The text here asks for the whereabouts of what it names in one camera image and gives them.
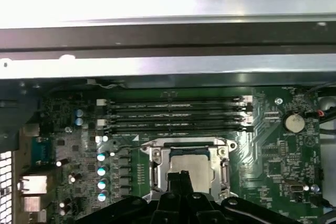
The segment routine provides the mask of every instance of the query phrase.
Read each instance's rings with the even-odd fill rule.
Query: cable
[[[327,83],[324,83],[324,84],[320,84],[320,85],[317,85],[315,87],[312,87],[311,89],[307,90],[304,95],[303,95],[303,98],[308,102],[308,104],[310,104],[310,106],[315,110],[315,105],[310,101],[309,99],[309,94],[315,92],[315,91],[318,91],[320,89],[323,89],[323,88],[327,88],[329,86],[333,86],[333,85],[336,85],[336,81],[331,81],[331,82],[327,82]]]
[[[307,97],[309,94],[315,92],[315,91],[318,91],[319,89],[323,89],[323,88],[327,88],[329,86],[332,86],[332,85],[336,85],[336,81],[331,81],[331,82],[327,82],[327,83],[324,83],[324,84],[321,84],[321,85],[317,85],[315,87],[312,87],[311,89],[309,89],[305,94],[304,96]]]
[[[320,129],[320,134],[324,134],[324,135],[336,135],[336,130]]]

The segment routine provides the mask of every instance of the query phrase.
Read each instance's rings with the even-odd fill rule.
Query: screw
[[[233,205],[233,206],[238,204],[238,201],[236,201],[235,199],[229,199],[228,202],[229,202],[230,205]]]
[[[153,151],[153,156],[154,156],[154,157],[160,157],[160,155],[161,155],[161,154],[160,154],[160,151],[158,151],[158,150],[154,150],[154,151]]]
[[[276,105],[280,105],[280,104],[282,104],[284,101],[283,101],[283,99],[281,99],[281,98],[277,98],[277,99],[275,99],[275,104]]]
[[[65,127],[65,128],[64,128],[64,131],[65,131],[66,133],[71,133],[71,132],[72,132],[72,128],[70,128],[70,127]]]
[[[200,194],[200,193],[194,193],[194,194],[193,194],[193,198],[194,198],[194,199],[200,199],[201,196],[202,196],[202,194]]]
[[[219,152],[220,155],[225,155],[225,149],[224,148],[220,148],[218,150],[218,152]]]

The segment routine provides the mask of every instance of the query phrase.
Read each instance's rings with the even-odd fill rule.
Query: green circuit board
[[[244,95],[253,97],[252,132],[228,130],[212,123],[202,123],[200,127],[192,129],[186,127],[179,130],[166,125],[164,131],[153,129],[146,131],[141,128],[141,124],[136,126],[132,124],[134,119],[132,111],[140,109],[141,122],[144,127],[150,126],[148,124],[150,119],[146,120],[147,115],[143,114],[148,113],[146,103],[150,104],[152,101],[168,104],[174,101],[208,101]],[[280,104],[275,102],[277,98],[281,98]],[[110,105],[97,106],[97,99],[104,99]],[[317,103],[316,94],[310,97],[310,102]],[[202,111],[208,108],[206,103],[198,106]],[[310,110],[303,95],[298,93],[295,87],[99,89],[95,92],[59,93],[54,97],[45,98],[41,108],[44,114],[41,126],[44,145],[46,148],[49,148],[49,145],[53,146],[57,160],[62,158],[71,160],[61,169],[63,180],[57,188],[55,199],[56,223],[66,223],[69,218],[82,218],[126,195],[148,194],[149,157],[136,147],[163,137],[215,136],[235,141],[238,148],[230,153],[229,161],[231,192],[304,223],[315,223],[317,217],[323,214],[322,208],[317,208],[309,202],[309,197],[320,194],[322,189],[319,121],[315,118],[305,119],[304,130],[296,134],[286,130],[283,125],[283,118],[288,113]],[[118,109],[129,111],[131,116],[122,120],[119,126],[111,126],[112,122],[118,121],[116,113]],[[166,109],[158,109],[155,113],[167,114]],[[76,121],[78,110],[83,112],[80,123]],[[97,127],[97,120],[105,120],[104,130]],[[204,117],[202,120],[207,122],[208,118]],[[175,122],[174,118],[169,122],[169,125],[172,125]],[[107,136],[108,140],[97,143],[96,137],[103,135]],[[103,162],[97,161],[97,153],[113,152],[126,145],[134,148],[125,148],[116,156],[106,158]],[[43,159],[44,163],[54,161]],[[105,189],[108,191],[108,197],[101,202],[97,198],[101,191],[97,187],[101,179],[97,169],[103,165],[109,168],[105,177],[110,183]],[[82,175],[81,179],[76,183],[69,183],[68,175],[76,173]],[[317,192],[308,189],[293,194],[288,189],[288,184],[284,183],[293,180],[301,181],[309,187],[317,185],[320,190]],[[74,216],[59,215],[57,203],[67,197],[81,199],[81,206]]]

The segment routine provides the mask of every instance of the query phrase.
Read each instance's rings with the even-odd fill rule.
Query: solid capacitor
[[[98,195],[98,200],[100,202],[104,202],[106,198],[109,196],[109,193],[106,190],[101,191],[101,193]]]
[[[65,207],[67,204],[69,204],[71,202],[71,199],[70,198],[66,198],[65,200],[63,200],[60,204],[59,204],[59,207],[60,208],[63,208]]]
[[[66,205],[60,212],[59,214],[64,216],[66,215],[69,211],[71,210],[71,206],[70,205]]]
[[[108,172],[109,170],[110,170],[110,168],[107,165],[103,165],[100,168],[98,168],[97,174],[99,176],[104,176],[106,174],[106,172]]]
[[[66,164],[69,164],[69,159],[67,159],[67,158],[61,159],[61,160],[56,162],[57,167],[61,167],[61,166],[64,166]]]
[[[84,121],[83,121],[82,118],[77,118],[75,120],[75,125],[77,125],[77,126],[81,126],[81,125],[83,125],[83,123],[84,123]]]
[[[106,188],[109,181],[106,178],[103,178],[101,181],[98,182],[97,186],[99,189],[103,190]]]
[[[109,151],[105,151],[105,152],[102,152],[102,153],[99,153],[97,155],[97,160],[98,161],[104,161],[105,158],[109,157],[110,156],[110,152]]]
[[[76,110],[75,115],[76,115],[76,117],[81,118],[84,115],[84,111],[83,110]]]

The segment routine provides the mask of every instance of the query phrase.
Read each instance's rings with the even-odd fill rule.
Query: electrolytic capacitor
[[[71,181],[72,183],[74,183],[74,182],[80,180],[81,178],[82,178],[82,174],[81,174],[81,173],[77,173],[77,174],[74,174],[74,175],[72,175],[72,176],[70,177],[70,181]]]
[[[84,111],[83,110],[76,110],[75,115],[76,115],[76,117],[81,118],[84,115]]]
[[[71,202],[70,198],[66,198],[65,200],[63,200],[60,204],[59,207],[60,208],[64,208],[67,204],[69,204]]]
[[[313,193],[318,193],[320,191],[320,187],[318,185],[311,185],[310,187],[310,190],[313,192]]]
[[[61,159],[61,160],[56,162],[57,167],[61,167],[61,166],[64,166],[66,164],[69,164],[69,159],[67,159],[67,158]]]
[[[102,152],[102,153],[99,153],[97,155],[97,160],[98,161],[104,161],[105,158],[109,157],[110,156],[110,152],[109,151],[105,151],[105,152]]]
[[[75,120],[75,125],[77,125],[77,126],[81,126],[81,125],[83,125],[83,123],[84,123],[84,121],[83,121],[82,118],[77,118]]]
[[[106,200],[106,198],[109,196],[109,192],[106,190],[103,190],[100,192],[100,194],[98,195],[98,200],[100,202],[104,202]]]
[[[109,181],[107,180],[107,178],[103,178],[101,181],[98,182],[97,186],[99,189],[103,190],[106,188],[108,183]]]
[[[62,215],[62,216],[64,216],[64,215],[66,215],[70,210],[71,210],[71,206],[70,206],[70,205],[66,205],[66,206],[64,206],[63,209],[61,209],[61,211],[59,212],[59,214]]]
[[[103,165],[103,166],[98,168],[97,174],[99,176],[104,176],[106,174],[106,172],[108,172],[109,170],[110,170],[110,167],[108,165]]]

